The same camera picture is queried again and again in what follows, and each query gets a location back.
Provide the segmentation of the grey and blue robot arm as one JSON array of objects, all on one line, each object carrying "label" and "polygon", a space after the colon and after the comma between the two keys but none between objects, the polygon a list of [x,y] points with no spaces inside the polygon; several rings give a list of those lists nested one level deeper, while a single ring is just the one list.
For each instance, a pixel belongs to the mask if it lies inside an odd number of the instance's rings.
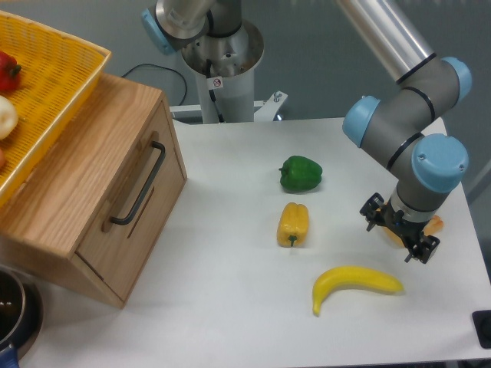
[{"label": "grey and blue robot arm", "polygon": [[[339,7],[399,86],[388,101],[361,98],[345,115],[344,134],[397,178],[388,200],[361,208],[370,227],[396,235],[409,258],[427,262],[439,245],[424,227],[456,188],[469,158],[463,144],[423,131],[469,92],[469,68],[440,58],[391,1],[341,1]],[[141,15],[164,54],[181,53],[193,70],[204,123],[268,121],[275,109],[254,107],[253,71],[262,59],[259,30],[238,1],[158,1]]]}]

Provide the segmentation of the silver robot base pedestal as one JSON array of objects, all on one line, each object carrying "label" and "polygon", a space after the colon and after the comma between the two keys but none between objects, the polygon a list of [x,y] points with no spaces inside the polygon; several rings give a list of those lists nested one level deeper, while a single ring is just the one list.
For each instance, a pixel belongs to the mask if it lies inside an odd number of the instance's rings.
[{"label": "silver robot base pedestal", "polygon": [[204,124],[253,120],[254,71],[263,53],[262,34],[246,20],[229,37],[205,35],[182,50],[195,77]]}]

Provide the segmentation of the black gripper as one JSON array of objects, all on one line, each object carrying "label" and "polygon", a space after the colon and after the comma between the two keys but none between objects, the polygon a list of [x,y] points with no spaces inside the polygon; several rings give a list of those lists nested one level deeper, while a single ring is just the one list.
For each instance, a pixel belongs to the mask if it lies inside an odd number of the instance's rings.
[{"label": "black gripper", "polygon": [[360,214],[367,221],[368,232],[375,226],[382,226],[392,240],[408,250],[408,256],[404,259],[406,263],[411,259],[417,259],[426,264],[440,244],[437,237],[425,235],[423,232],[430,221],[429,217],[422,222],[416,222],[413,218],[404,218],[405,212],[394,211],[390,203],[384,203],[383,197],[378,192],[363,204]]}]

